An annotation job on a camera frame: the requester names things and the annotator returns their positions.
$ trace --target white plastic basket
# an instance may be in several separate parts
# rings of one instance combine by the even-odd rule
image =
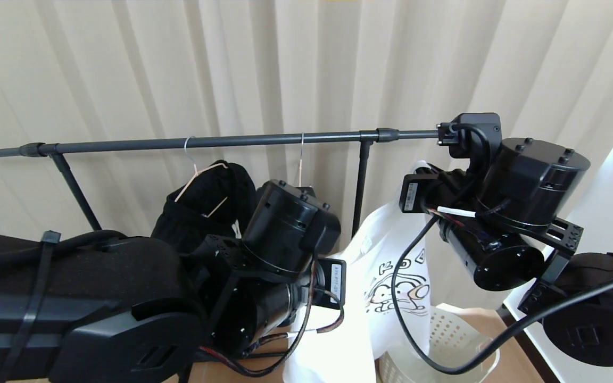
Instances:
[[[429,356],[436,363],[446,367],[465,364],[490,341],[454,313],[432,308]],[[391,347],[380,359],[380,377],[384,383],[480,383],[499,359],[500,351],[496,351],[479,368],[462,375],[446,375],[431,368],[408,342],[403,342]]]

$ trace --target curtain fold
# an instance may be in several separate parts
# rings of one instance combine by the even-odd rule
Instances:
[[[28,141],[433,129],[498,112],[503,135],[571,146],[593,162],[613,146],[613,0],[431,2],[221,0],[0,2],[0,147]],[[200,148],[198,165],[241,163],[257,184],[297,183],[299,145]],[[432,140],[372,146],[364,216],[409,163],[451,160]],[[100,223],[148,235],[184,184],[183,150],[68,155]],[[351,235],[358,145],[304,146],[302,184]],[[51,161],[0,159],[0,233],[89,230]],[[495,307],[436,233],[433,301]]]

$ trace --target clothes rack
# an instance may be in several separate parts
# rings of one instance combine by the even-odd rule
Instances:
[[[356,195],[354,200],[351,235],[358,230],[361,221],[361,207],[363,192],[366,184],[368,156],[370,147],[374,143],[390,143],[397,140],[437,138],[436,130],[408,130],[380,128],[375,130],[334,131],[327,133],[295,133],[295,134],[263,134],[253,136],[225,136],[225,137],[198,137],[190,138],[160,138],[153,140],[121,140],[121,141],[94,141],[93,143],[66,143],[47,144],[29,143],[17,148],[0,148],[1,157],[51,157],[59,172],[63,175],[66,184],[75,197],[82,213],[87,218],[93,230],[100,230],[101,225],[93,213],[82,188],[72,173],[68,161],[63,156],[68,153],[95,153],[104,151],[138,151],[155,149],[183,148],[211,148],[228,146],[255,146],[255,145],[290,145],[313,143],[350,143],[360,142],[358,176],[356,180]]]

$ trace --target wooden floor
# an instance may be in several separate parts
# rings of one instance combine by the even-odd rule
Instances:
[[[460,317],[468,322],[479,332],[489,337],[496,337],[506,329],[503,320],[496,311],[484,309],[464,309],[460,311]],[[285,349],[286,343],[266,345],[262,351],[279,351]],[[262,369],[275,362],[275,359],[246,361],[248,368]],[[264,378],[246,378],[223,366],[221,363],[197,363],[190,374],[190,383],[281,383],[283,369],[280,368]],[[177,383],[177,377],[165,381],[165,383]],[[47,380],[27,380],[21,383],[42,383]],[[511,339],[501,347],[501,360],[496,368],[486,377],[484,383],[543,383],[524,351],[516,340]]]

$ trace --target barcode label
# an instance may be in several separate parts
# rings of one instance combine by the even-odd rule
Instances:
[[[342,299],[340,295],[342,289],[342,265],[341,264],[333,264],[330,267],[330,291],[335,294],[338,299]],[[331,303],[337,303],[333,298],[330,298]]]
[[[418,192],[418,184],[412,182],[408,184],[408,192],[406,193],[406,203],[403,206],[404,211],[413,210],[413,205],[416,204],[416,193]]]

